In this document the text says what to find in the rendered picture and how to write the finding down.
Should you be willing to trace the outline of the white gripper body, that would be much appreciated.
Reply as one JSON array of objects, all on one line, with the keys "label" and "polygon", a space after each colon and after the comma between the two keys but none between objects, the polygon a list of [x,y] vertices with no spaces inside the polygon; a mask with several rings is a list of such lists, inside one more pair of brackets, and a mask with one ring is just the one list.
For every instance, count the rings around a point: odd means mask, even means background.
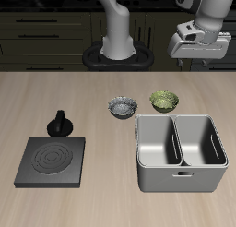
[{"label": "white gripper body", "polygon": [[203,44],[195,41],[183,40],[175,33],[167,48],[171,58],[194,58],[194,59],[221,59],[228,51],[231,35],[221,32],[214,43]]}]

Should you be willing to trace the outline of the green fluted bowl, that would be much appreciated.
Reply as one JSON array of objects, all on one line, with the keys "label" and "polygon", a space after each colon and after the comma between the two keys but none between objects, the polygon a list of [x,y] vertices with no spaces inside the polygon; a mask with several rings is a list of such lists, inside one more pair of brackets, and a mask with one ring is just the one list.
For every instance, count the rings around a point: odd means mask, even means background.
[{"label": "green fluted bowl", "polygon": [[159,90],[152,93],[149,100],[153,108],[160,113],[173,111],[179,103],[178,96],[167,90]]}]

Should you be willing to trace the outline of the grey fluted bowl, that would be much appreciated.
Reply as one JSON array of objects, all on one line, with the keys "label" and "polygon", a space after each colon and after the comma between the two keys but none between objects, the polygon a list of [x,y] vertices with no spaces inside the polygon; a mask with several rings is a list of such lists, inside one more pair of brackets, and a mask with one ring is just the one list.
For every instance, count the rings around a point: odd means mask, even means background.
[{"label": "grey fluted bowl", "polygon": [[137,102],[129,97],[118,96],[108,102],[108,110],[118,119],[128,119],[137,109]]}]

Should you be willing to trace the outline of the white two-bin basket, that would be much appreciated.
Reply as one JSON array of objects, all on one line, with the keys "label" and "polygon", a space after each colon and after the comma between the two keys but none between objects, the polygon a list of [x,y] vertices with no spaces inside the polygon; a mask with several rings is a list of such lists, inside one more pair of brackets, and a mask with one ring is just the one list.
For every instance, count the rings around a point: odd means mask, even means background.
[{"label": "white two-bin basket", "polygon": [[142,113],[135,118],[135,134],[143,192],[213,192],[229,166],[207,114]]}]

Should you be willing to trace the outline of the round black knob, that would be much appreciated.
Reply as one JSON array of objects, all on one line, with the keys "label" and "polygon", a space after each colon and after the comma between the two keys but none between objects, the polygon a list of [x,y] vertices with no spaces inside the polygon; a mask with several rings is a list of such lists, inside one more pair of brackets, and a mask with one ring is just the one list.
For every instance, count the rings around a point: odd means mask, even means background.
[{"label": "round black knob", "polygon": [[65,112],[58,110],[55,118],[47,125],[51,137],[67,137],[73,131],[73,123],[65,118]]}]

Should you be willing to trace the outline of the dark kitchen cupboards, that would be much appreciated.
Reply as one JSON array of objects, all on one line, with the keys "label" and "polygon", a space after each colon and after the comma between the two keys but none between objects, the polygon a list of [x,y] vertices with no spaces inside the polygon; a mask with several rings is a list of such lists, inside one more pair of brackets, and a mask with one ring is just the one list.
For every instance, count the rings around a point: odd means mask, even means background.
[{"label": "dark kitchen cupboards", "polygon": [[[129,35],[154,54],[148,71],[177,66],[167,48],[179,24],[195,16],[172,0],[117,0]],[[99,0],[0,0],[0,71],[88,71],[83,53],[107,34]]]}]

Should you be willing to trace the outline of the dark grey stove plate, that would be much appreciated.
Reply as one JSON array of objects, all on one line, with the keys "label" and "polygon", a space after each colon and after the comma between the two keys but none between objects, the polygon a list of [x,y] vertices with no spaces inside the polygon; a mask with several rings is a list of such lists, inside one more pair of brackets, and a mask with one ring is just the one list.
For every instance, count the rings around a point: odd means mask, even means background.
[{"label": "dark grey stove plate", "polygon": [[16,188],[79,188],[84,137],[29,137],[14,181]]}]

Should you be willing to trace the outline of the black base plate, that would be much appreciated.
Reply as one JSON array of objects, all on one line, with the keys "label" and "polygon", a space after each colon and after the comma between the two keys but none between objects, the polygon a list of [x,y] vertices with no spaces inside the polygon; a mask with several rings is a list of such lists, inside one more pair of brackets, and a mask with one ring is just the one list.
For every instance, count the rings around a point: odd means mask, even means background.
[{"label": "black base plate", "polygon": [[94,41],[83,53],[83,64],[91,72],[146,72],[154,63],[154,54],[142,41],[134,41],[136,54],[124,60],[112,60],[100,53],[102,41]]}]

